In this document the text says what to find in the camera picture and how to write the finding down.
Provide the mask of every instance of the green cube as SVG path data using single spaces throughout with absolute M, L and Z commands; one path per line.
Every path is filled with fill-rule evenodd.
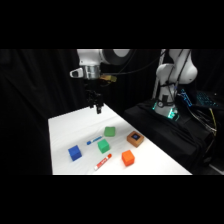
M 106 127 L 104 131 L 104 135 L 106 137 L 114 137 L 115 136 L 115 127 L 109 128 Z
M 100 151 L 102 152 L 102 154 L 110 150 L 110 146 L 105 139 L 98 142 L 98 147 Z

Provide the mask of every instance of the blue cube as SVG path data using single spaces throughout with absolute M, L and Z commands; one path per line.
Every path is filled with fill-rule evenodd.
M 73 161 L 82 157 L 82 154 L 81 154 L 78 146 L 75 146 L 75 147 L 69 149 L 68 151 L 69 151 L 69 154 L 70 154 Z

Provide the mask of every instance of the red pen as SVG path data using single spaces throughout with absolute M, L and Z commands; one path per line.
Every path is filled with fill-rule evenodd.
M 107 162 L 112 157 L 111 154 L 109 154 L 105 159 L 103 159 L 94 169 L 97 171 L 101 166 L 103 166 L 104 163 Z

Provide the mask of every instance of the black stand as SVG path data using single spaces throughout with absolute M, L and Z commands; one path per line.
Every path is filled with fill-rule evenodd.
M 213 134 L 186 108 L 178 106 L 180 118 L 175 122 L 156 114 L 153 106 L 154 101 L 141 103 L 126 110 L 124 119 L 190 172 L 210 160 L 206 151 Z

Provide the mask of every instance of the orange box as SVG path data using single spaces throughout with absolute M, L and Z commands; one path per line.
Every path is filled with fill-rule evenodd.
M 136 148 L 138 148 L 144 141 L 144 136 L 140 135 L 136 131 L 133 131 L 130 135 L 128 135 L 127 141 L 131 143 L 133 146 L 135 146 Z
M 125 166 L 130 166 L 135 162 L 135 157 L 132 152 L 129 150 L 127 152 L 122 153 L 122 160 Z

